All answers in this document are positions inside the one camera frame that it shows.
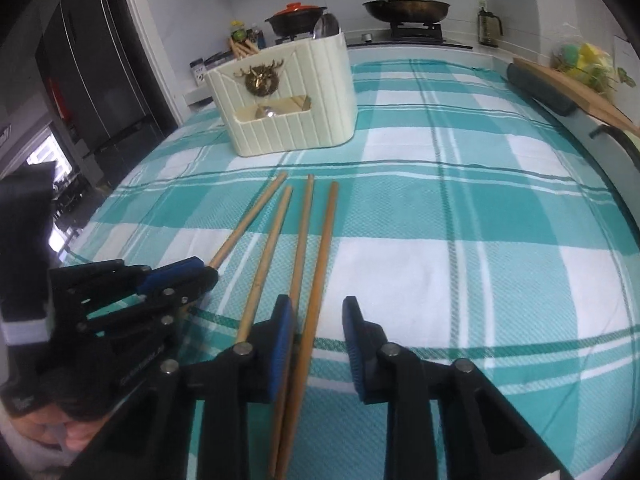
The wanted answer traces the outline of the person's left hand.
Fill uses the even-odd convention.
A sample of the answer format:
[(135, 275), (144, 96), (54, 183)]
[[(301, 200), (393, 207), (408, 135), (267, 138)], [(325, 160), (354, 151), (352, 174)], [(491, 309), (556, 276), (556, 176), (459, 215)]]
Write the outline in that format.
[(107, 414), (91, 420), (76, 420), (57, 405), (49, 404), (24, 416), (10, 416), (12, 426), (24, 437), (45, 445), (65, 445), (81, 452), (111, 418)]

